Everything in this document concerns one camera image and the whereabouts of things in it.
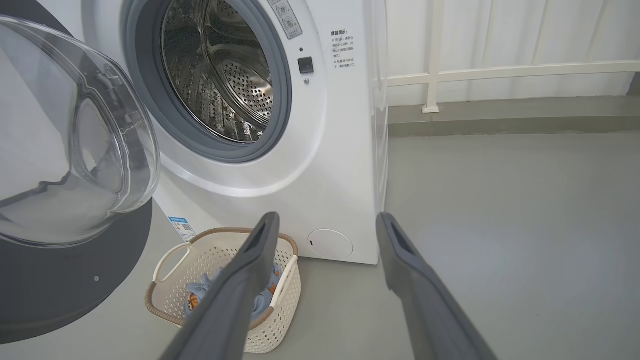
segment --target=baseboard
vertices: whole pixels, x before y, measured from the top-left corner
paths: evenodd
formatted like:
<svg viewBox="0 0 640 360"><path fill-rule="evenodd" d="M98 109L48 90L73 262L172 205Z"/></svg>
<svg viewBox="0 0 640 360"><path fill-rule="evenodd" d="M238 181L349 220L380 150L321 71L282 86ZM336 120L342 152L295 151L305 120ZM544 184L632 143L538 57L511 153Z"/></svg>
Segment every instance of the baseboard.
<svg viewBox="0 0 640 360"><path fill-rule="evenodd" d="M640 97L570 97L450 102L439 113L389 108L389 137L636 133Z"/></svg>

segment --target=warning label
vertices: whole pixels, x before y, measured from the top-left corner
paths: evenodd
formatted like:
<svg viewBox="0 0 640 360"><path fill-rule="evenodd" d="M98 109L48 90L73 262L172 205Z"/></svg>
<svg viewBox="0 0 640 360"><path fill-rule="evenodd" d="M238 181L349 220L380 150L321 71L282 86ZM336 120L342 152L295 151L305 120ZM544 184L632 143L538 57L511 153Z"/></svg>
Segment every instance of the warning label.
<svg viewBox="0 0 640 360"><path fill-rule="evenodd" d="M353 34L348 29L331 29L327 31L330 39L330 50L327 62L331 69L348 69L356 66Z"/></svg>
<svg viewBox="0 0 640 360"><path fill-rule="evenodd" d="M282 29L287 33L287 38L289 40L298 35L302 35L302 28L298 23L296 14L291 10L291 5L289 5L288 0L269 0L269 5L271 5L273 12L276 13L278 19L280 19Z"/></svg>

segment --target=concrete floor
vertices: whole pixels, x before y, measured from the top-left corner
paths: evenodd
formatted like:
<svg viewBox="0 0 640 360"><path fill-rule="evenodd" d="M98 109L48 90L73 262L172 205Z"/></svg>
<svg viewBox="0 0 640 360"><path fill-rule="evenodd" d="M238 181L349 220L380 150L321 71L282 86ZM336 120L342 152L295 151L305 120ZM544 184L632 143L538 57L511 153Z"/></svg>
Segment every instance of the concrete floor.
<svg viewBox="0 0 640 360"><path fill-rule="evenodd" d="M630 359L640 350L640 135L390 141L387 211L501 359ZM177 328L142 301L181 242L155 206L138 266L96 310L0 359L157 359ZM381 265L300 259L303 292L273 352L245 359L411 359Z"/></svg>

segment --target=laundry basket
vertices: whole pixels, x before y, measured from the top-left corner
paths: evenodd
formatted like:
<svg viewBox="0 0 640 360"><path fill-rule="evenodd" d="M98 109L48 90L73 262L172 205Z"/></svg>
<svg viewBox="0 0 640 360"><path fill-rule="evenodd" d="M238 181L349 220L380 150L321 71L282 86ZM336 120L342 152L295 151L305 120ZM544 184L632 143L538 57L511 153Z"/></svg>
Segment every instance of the laundry basket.
<svg viewBox="0 0 640 360"><path fill-rule="evenodd" d="M182 327L186 323L184 301L189 295L187 283L200 282L203 273L213 275L219 267L226 266L251 232L252 229L241 228L212 229L169 250L156 266L154 279L147 290L147 309ZM187 249L187 254L164 279L160 279L166 260L182 249ZM285 234L278 236L274 262L284 270L269 308L249 325L245 352L263 354L275 349L287 334L298 306L301 290L298 246L291 237Z"/></svg>

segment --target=metal railing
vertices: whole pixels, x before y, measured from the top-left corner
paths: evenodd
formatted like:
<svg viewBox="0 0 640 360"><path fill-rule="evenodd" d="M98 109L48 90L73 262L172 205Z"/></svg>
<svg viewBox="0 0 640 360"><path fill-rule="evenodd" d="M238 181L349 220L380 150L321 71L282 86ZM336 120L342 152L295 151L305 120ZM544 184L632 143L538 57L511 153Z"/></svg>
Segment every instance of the metal railing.
<svg viewBox="0 0 640 360"><path fill-rule="evenodd" d="M508 67L487 67L489 60L489 50L493 43L493 27L495 24L496 4L499 0L492 0L489 14L489 23L484 42L484 53L482 68L440 71L440 59L442 49L442 26L444 19L445 0L432 0L433 12L431 14L431 49L429 50L429 72L423 74L411 74L401 76L390 76L387 79L387 86L405 86L427 84L427 103L422 107L423 113L437 113L438 84L451 81L466 81L480 79L500 79L519 78L526 76L549 76L549 75L569 75L569 74L598 74L611 72L640 72L640 61L593 61L593 51L600 34L603 23L607 21L607 9L610 0L603 0L600 12L596 20L596 25L591 34L587 54L584 61L580 63L557 63L540 64L541 48L544 47L549 36L547 19L553 9L554 0L546 0L543 10L536 46L530 65L508 66Z"/></svg>

